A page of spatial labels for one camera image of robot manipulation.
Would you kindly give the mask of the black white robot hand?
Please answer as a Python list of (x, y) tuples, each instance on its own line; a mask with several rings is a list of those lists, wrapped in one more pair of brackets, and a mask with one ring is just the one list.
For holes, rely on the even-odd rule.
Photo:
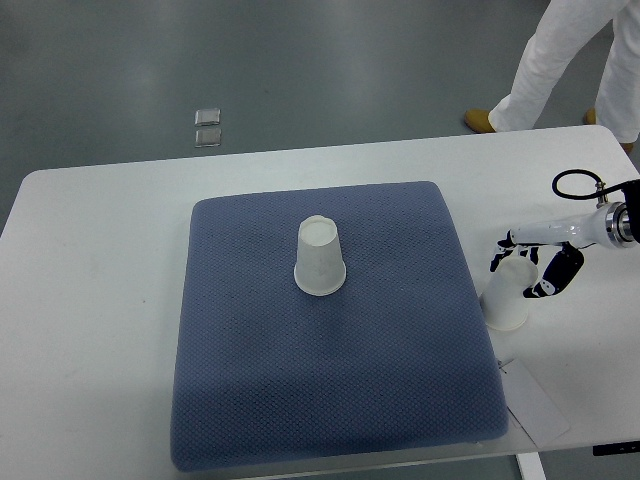
[(587, 215), (536, 222), (509, 229), (496, 244), (489, 270), (495, 272), (500, 263), (518, 254), (538, 265), (538, 250), (544, 246), (559, 247), (542, 277), (523, 290), (525, 298), (555, 296), (566, 289), (584, 265), (582, 250), (592, 246), (611, 246), (613, 227), (607, 221), (614, 206), (602, 206)]

